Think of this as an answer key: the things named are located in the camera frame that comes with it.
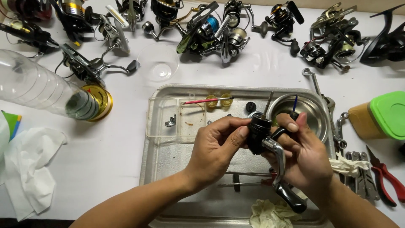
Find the hand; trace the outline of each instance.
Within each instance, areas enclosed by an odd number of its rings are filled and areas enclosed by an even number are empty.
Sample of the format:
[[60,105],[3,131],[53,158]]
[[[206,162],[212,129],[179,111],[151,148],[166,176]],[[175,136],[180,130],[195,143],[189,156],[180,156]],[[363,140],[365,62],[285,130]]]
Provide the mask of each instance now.
[[[297,120],[282,113],[276,117],[277,123],[290,132],[290,138],[283,134],[278,142],[284,147],[286,154],[286,174],[284,179],[304,193],[313,189],[327,187],[332,180],[332,167],[326,154],[325,145],[318,139],[307,124],[307,114],[301,113]],[[272,167],[278,169],[275,155],[271,152],[262,153]]]
[[250,120],[226,116],[198,130],[190,161],[182,171],[194,193],[218,181],[233,155],[246,147]]

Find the red pliers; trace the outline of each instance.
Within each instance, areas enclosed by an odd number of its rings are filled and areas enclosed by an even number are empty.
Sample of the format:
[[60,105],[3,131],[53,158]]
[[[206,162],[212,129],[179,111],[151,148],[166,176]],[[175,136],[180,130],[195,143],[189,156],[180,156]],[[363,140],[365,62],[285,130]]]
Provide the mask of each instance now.
[[396,207],[396,203],[390,195],[388,195],[387,191],[384,188],[384,183],[383,183],[383,177],[385,177],[387,180],[391,182],[391,184],[394,186],[396,195],[398,196],[398,200],[401,203],[405,203],[405,187],[404,185],[399,182],[397,178],[395,178],[392,174],[390,174],[387,170],[387,166],[384,163],[381,163],[378,158],[376,158],[371,152],[370,148],[368,146],[367,150],[369,151],[370,155],[370,163],[373,165],[371,167],[371,170],[375,174],[375,184],[377,187],[377,192],[381,197],[381,200],[388,206]]

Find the aluminum tray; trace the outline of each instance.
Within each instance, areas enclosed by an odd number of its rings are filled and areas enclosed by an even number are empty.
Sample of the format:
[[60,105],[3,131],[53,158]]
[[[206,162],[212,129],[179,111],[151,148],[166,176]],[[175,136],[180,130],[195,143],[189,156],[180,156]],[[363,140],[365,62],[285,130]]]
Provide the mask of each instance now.
[[[152,97],[175,98],[179,100],[195,96],[197,99],[203,99],[208,94],[220,97],[223,93],[231,93],[236,99],[229,108],[217,107],[214,110],[205,111],[205,120],[215,121],[227,114],[246,118],[245,105],[248,101],[255,102],[257,110],[264,110],[271,91],[275,92],[273,100],[287,93],[297,93],[299,96],[312,100],[327,112],[327,107],[319,95],[302,88],[167,84],[158,88]],[[168,121],[167,117],[159,119],[161,115],[156,114],[155,116],[158,116],[158,118],[151,119],[157,121],[158,125],[163,125],[164,122]],[[329,115],[326,115],[326,118],[329,124]],[[335,158],[332,132],[329,131],[328,135],[328,140],[325,143],[326,150],[330,158]],[[190,159],[193,143],[193,137],[145,137],[139,185],[151,183],[184,169]],[[268,172],[269,168],[269,163],[261,156],[256,156],[248,150],[240,149],[233,157],[228,171]],[[260,179],[260,177],[254,176],[241,176],[240,181],[259,182]],[[252,214],[251,206],[257,199],[269,199],[272,202],[282,200],[272,187],[241,187],[241,192],[235,192],[232,187],[217,187],[217,184],[224,183],[232,183],[232,175],[226,174],[216,184],[182,199],[161,213],[149,226],[153,228],[248,228],[250,227],[249,218]],[[295,228],[333,227],[311,201],[308,201],[308,209],[302,214],[302,217],[302,220],[293,222]]]

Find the stainless steel bowl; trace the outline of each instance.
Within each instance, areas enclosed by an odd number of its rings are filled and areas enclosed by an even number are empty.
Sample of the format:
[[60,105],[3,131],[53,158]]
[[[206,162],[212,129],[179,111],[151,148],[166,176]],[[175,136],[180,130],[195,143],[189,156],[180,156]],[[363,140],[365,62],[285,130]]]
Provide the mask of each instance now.
[[[268,116],[276,123],[276,116],[280,113],[291,113],[294,107],[295,94],[286,94],[277,98],[270,106]],[[306,112],[309,127],[316,136],[325,143],[328,138],[328,119],[322,107],[318,107],[313,101],[298,95],[297,113]]]

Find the screwdriver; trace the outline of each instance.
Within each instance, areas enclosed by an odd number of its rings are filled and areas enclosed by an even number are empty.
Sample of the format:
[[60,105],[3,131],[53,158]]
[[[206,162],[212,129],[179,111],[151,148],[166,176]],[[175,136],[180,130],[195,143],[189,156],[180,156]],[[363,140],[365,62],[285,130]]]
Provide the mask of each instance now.
[[[297,120],[298,115],[299,115],[298,113],[295,112],[295,108],[297,106],[297,101],[298,101],[298,94],[295,95],[294,107],[292,108],[292,112],[290,113],[290,117],[294,121]],[[271,134],[270,137],[272,137],[274,140],[277,140],[284,133],[289,134],[290,132],[287,129],[285,129],[284,127],[279,127],[273,132],[273,134]]]

